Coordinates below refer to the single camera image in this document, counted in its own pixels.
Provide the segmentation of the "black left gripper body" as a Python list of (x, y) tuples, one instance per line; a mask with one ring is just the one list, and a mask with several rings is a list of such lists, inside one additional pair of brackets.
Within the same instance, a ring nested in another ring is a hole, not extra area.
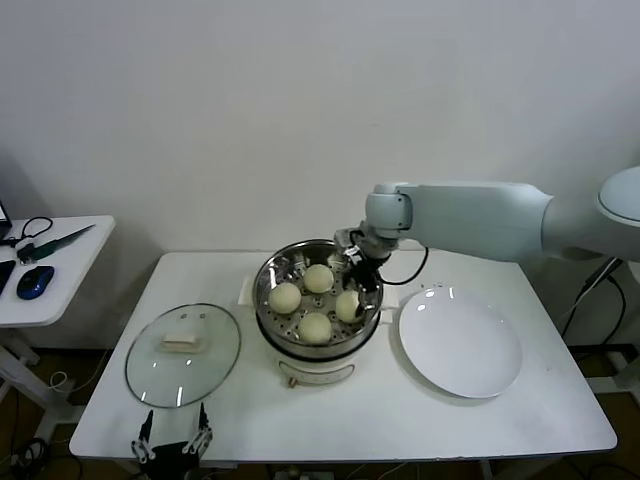
[(143, 470), (193, 470), (200, 464), (199, 455), (187, 442), (176, 442), (151, 448), (142, 464)]

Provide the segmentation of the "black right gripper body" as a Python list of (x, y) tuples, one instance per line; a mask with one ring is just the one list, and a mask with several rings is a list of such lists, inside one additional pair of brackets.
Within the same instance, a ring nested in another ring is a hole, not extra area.
[(380, 284), (379, 269), (382, 265), (381, 259), (362, 257), (352, 263), (350, 277), (357, 286), (378, 286)]

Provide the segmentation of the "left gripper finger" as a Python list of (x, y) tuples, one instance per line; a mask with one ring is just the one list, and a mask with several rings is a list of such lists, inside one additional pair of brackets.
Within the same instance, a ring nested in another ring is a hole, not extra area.
[(152, 424), (153, 411), (150, 410), (140, 427), (138, 437), (131, 442), (131, 450), (136, 459), (151, 459), (153, 457), (149, 445)]
[(204, 403), (200, 403), (198, 413), (198, 429), (196, 434), (187, 442), (183, 447), (183, 453), (205, 453), (208, 449), (211, 441), (213, 440), (214, 433), (209, 423), (209, 418), (205, 410)]

